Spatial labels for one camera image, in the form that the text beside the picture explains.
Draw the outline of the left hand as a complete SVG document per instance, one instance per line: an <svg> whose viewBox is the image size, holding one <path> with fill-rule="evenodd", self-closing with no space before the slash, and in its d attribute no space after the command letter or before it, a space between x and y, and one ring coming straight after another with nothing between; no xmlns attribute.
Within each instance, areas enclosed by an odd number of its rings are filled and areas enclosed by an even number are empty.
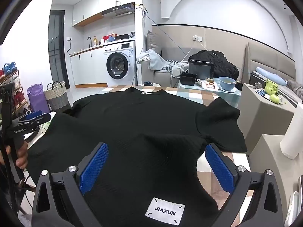
<svg viewBox="0 0 303 227"><path fill-rule="evenodd" d="M10 154L10 147L9 146L5 146L6 152L7 154ZM28 164L28 144L26 143L26 141L23 142L23 145L20 147L20 149L17 151L17 156L18 159L16 160L16 165L17 167L19 167L21 170L25 169L27 164ZM0 155L0 160L1 160L1 164L4 166L4 159L2 156L2 153Z"/></svg>

